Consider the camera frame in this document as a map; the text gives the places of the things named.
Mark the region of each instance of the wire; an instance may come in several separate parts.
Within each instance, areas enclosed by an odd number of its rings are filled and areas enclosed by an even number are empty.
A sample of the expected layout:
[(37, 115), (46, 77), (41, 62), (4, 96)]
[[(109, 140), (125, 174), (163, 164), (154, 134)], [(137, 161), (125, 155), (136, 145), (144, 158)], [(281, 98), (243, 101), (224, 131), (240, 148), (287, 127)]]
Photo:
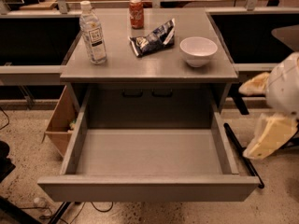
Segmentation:
[(72, 219), (72, 221), (71, 221), (69, 224), (72, 224), (72, 223), (75, 221), (75, 219), (80, 215), (80, 213), (82, 212), (82, 210), (83, 210), (85, 204), (86, 204), (86, 203), (84, 203), (84, 204), (82, 205), (82, 207), (81, 207), (81, 209), (79, 210), (79, 212), (77, 213), (77, 215)]
[(96, 208), (96, 206), (94, 205), (94, 203), (92, 203), (92, 206), (94, 207), (94, 209), (100, 213), (107, 213), (109, 211), (111, 211), (111, 209), (113, 208), (113, 202), (111, 203), (111, 206), (107, 209), (107, 210), (100, 210), (98, 208)]
[(6, 128), (6, 127), (8, 126), (8, 124), (9, 124), (9, 116), (7, 115), (6, 112), (4, 112), (4, 110), (3, 110), (2, 107), (0, 107), (0, 110), (1, 110), (2, 113), (7, 117), (7, 123), (6, 123), (4, 126), (2, 126), (2, 127), (0, 128), (0, 131), (1, 131), (2, 129), (4, 129), (4, 128)]

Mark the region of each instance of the white bowl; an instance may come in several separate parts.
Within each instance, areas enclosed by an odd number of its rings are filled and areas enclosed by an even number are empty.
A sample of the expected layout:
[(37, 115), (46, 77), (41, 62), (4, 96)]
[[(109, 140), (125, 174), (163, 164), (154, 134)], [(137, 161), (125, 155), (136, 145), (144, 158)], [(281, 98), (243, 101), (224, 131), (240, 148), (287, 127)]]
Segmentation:
[(192, 67), (209, 63), (218, 49), (215, 42), (199, 36), (183, 39), (179, 47), (181, 57)]

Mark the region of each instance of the soda can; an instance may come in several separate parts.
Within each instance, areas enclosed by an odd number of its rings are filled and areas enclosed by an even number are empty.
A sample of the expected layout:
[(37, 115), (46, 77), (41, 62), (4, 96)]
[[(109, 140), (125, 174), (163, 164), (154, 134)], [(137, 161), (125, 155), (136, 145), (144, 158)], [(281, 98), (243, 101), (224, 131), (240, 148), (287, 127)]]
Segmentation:
[(141, 0), (131, 0), (129, 9), (130, 9), (131, 26), (135, 29), (143, 28), (144, 14), (143, 14), (142, 1)]

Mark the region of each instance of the terrazzo floor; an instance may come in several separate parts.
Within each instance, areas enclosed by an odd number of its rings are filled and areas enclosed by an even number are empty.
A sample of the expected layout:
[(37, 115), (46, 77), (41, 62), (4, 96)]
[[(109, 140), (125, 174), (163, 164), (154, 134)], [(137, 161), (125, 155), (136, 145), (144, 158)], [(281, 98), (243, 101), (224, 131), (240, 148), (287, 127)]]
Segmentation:
[[(61, 203), (54, 203), (36, 183), (43, 175), (59, 174), (62, 164), (62, 158), (49, 138), (43, 140), (53, 110), (5, 109), (5, 111), (10, 123), (0, 130), (0, 139), (10, 145), (9, 157), (16, 168), (0, 183), (0, 195), (18, 207), (32, 207), (35, 197), (45, 197), (50, 203), (51, 211), (54, 212)], [(244, 147), (253, 136), (256, 120), (260, 114), (273, 111), (250, 107), (249, 112), (249, 115), (241, 116), (238, 110), (228, 103), (221, 113), (223, 120), (230, 124)], [(5, 123), (6, 117), (0, 112), (0, 127)], [(235, 159), (240, 174), (247, 175), (236, 155)], [(242, 203), (114, 203), (113, 208), (106, 213), (98, 212), (91, 203), (71, 203), (62, 216), (63, 220), (58, 223), (299, 223), (299, 149), (293, 147), (279, 150), (265, 160), (253, 163), (265, 183), (265, 188), (254, 190)], [(105, 210), (111, 203), (94, 203), (94, 205)], [(35, 209), (24, 211), (35, 219), (41, 216)], [(16, 222), (0, 212), (0, 223)]]

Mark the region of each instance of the water bottle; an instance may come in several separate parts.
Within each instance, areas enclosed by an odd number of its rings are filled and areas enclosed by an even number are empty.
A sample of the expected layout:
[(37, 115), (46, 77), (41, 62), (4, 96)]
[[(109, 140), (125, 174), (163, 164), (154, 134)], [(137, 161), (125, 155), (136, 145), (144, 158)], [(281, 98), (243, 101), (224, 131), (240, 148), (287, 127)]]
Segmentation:
[(82, 14), (79, 20), (82, 36), (89, 59), (92, 63), (103, 63), (107, 59), (101, 22), (93, 13), (91, 2), (82, 1)]

